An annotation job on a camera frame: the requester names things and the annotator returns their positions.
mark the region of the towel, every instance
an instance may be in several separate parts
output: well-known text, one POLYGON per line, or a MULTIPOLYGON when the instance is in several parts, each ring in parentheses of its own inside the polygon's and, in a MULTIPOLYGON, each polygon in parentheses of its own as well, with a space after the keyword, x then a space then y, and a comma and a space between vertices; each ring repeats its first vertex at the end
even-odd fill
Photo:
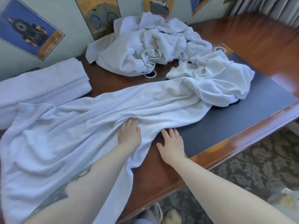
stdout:
POLYGON ((0 141, 5 221, 20 224, 59 186, 116 146, 118 128, 135 118, 140 121, 141 145, 124 165, 94 221, 114 224, 132 190, 131 169, 141 165, 162 129, 197 122, 212 105, 228 106, 249 91, 254 72, 229 61, 220 50, 192 62, 179 61, 167 81, 60 106, 18 104, 18 115, 0 141))
POLYGON ((82 63, 71 58, 0 82, 0 130, 10 127, 18 103, 61 105, 91 91, 88 81, 82 63))
POLYGON ((212 45, 177 18, 144 12, 115 20, 114 33, 88 44, 85 56, 113 73, 137 76, 151 73, 155 64, 211 52, 212 45))

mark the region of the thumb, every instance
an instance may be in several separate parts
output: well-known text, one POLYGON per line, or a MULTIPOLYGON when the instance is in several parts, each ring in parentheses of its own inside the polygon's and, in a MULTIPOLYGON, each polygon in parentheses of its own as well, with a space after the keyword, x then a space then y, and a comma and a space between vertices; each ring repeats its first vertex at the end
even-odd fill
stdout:
POLYGON ((163 145, 161 143, 157 143, 156 146, 159 151, 163 149, 163 145))

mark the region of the table top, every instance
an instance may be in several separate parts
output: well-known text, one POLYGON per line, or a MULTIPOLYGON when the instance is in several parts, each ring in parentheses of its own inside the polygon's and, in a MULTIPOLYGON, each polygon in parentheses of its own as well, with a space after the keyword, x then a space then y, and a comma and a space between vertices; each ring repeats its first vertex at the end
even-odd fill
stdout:
MULTIPOLYGON (((191 26, 203 39, 214 46, 225 44, 299 98, 299 37, 294 29, 257 13, 210 20, 191 26)), ((144 76, 126 77, 112 74, 95 63, 89 64, 84 56, 78 59, 82 61, 90 78, 92 92, 87 94, 90 97, 150 82, 165 76, 171 67, 178 65, 177 61, 157 65, 156 78, 149 79, 144 76)), ((191 160, 210 169, 297 117, 299 102, 201 152, 191 160)), ((160 134, 153 141, 142 165, 133 169, 132 193, 118 222, 137 214, 184 185, 174 169, 162 161, 155 146, 157 142, 162 142, 160 134)))

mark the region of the round poster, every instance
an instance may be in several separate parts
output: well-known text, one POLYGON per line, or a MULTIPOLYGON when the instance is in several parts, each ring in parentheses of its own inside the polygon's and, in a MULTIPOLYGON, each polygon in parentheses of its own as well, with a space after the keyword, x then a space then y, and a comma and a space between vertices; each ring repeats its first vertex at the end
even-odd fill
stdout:
POLYGON ((168 18, 173 10, 174 0, 142 0, 142 11, 168 18))

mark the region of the floral carpet pattern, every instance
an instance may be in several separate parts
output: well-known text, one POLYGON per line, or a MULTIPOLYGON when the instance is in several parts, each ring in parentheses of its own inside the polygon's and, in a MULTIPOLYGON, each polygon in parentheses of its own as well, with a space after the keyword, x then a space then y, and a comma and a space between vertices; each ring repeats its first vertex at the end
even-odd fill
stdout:
MULTIPOLYGON (((211 172, 249 190, 263 200, 270 196, 269 186, 284 183, 299 189, 299 138, 287 128, 211 169, 211 172)), ((212 224, 203 208, 187 187, 160 202, 163 213, 176 208, 183 224, 212 224)))

